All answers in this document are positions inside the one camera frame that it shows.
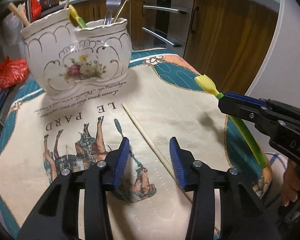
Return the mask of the person's right hand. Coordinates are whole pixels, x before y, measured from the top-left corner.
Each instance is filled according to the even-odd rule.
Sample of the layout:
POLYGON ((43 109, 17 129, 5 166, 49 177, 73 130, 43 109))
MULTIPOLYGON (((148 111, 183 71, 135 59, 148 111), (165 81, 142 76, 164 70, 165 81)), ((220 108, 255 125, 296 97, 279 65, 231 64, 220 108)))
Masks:
POLYGON ((288 159, 287 169, 283 175, 283 184, 281 189, 282 205, 287 207, 290 202, 298 200, 300 191, 300 177, 296 172, 296 163, 288 159))

